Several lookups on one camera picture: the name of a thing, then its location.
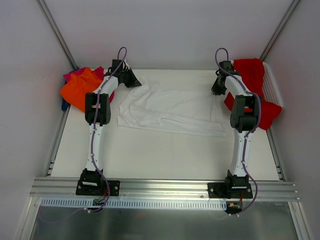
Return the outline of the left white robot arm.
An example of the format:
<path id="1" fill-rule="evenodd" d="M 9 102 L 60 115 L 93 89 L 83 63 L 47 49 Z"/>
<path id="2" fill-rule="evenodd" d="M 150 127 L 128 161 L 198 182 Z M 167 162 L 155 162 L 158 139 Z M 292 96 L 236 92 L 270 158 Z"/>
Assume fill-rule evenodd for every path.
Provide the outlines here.
<path id="1" fill-rule="evenodd" d="M 114 59 L 99 87 L 85 95 L 84 116 L 89 126 L 89 150 L 77 183 L 77 195 L 97 196 L 108 193 L 109 188 L 103 175 L 103 141 L 111 121 L 110 97 L 121 84 L 129 89 L 142 85 L 125 60 Z"/>

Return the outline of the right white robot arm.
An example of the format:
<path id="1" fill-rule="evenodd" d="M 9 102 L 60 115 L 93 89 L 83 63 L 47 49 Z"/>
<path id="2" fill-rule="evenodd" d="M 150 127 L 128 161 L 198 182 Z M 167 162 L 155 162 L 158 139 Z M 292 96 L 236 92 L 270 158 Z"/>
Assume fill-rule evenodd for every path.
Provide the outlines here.
<path id="1" fill-rule="evenodd" d="M 229 92 L 234 97 L 230 114 L 230 126 L 234 132 L 233 155 L 224 183 L 215 186 L 213 192 L 223 198 L 252 194 L 248 173 L 249 151 L 253 134 L 260 124 L 262 103 L 259 95 L 251 92 L 235 71 L 231 61 L 218 63 L 217 79 L 211 91 L 215 96 Z"/>

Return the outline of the white t shirt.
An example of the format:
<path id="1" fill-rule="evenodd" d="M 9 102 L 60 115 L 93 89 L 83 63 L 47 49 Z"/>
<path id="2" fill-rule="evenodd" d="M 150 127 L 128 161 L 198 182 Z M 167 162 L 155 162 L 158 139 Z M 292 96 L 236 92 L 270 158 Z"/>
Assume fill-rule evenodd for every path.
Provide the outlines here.
<path id="1" fill-rule="evenodd" d="M 143 77 L 119 106 L 121 127 L 193 136 L 226 136 L 218 100 L 209 91 L 162 90 Z"/>

